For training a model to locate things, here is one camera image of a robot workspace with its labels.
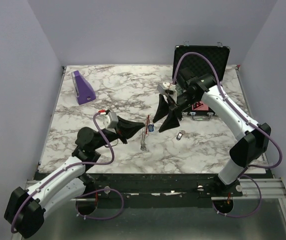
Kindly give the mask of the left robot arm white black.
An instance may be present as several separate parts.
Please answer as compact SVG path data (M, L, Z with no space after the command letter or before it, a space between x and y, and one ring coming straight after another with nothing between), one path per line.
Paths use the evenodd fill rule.
M94 185L86 172L100 165L98 159L101 155L97 149L103 146L110 148L111 160L102 162L103 166L110 165L115 160L111 143L121 140L127 144L145 127L143 122L125 120L109 110L99 111L93 118L98 116L104 117L105 127L101 129L94 121L96 129L81 128L77 133L76 148L59 168L27 189L17 187L13 190L4 213L11 233L19 233L27 239L41 228L46 217L59 205L75 197L90 197Z

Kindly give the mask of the red handled metal key holder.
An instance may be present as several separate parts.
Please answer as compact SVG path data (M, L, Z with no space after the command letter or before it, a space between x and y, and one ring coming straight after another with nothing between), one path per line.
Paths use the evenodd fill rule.
M150 115L148 115L145 119L144 122L144 128L142 129L142 133L141 133L141 140L140 140L140 150L141 151L147 151L147 147L146 147L146 137L148 134L148 125L150 124Z

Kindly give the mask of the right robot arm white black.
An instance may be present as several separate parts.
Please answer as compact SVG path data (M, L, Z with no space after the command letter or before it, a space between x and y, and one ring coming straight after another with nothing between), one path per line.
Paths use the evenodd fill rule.
M178 128L183 112L197 102L208 105L220 117L237 140L229 151L229 161L213 183L213 191L219 196L224 196L230 192L231 184L246 167L267 150L271 127L267 123L260 124L245 114L219 88L211 74L191 78L182 94L178 94L176 87L169 82L158 84L159 103L153 122L165 119L158 130L160 133Z

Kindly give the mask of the key with black tag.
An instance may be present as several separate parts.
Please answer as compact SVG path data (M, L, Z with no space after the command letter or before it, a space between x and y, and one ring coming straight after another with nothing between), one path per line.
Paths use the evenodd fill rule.
M176 139L179 141L182 139L183 135L185 135L186 132L184 130L180 130L176 136Z

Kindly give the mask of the key with blue label tag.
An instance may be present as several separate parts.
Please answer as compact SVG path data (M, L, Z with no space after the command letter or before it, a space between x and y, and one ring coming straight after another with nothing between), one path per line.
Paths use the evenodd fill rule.
M153 132L154 131L154 125L153 124L149 124L147 126L147 129L148 129L149 132Z

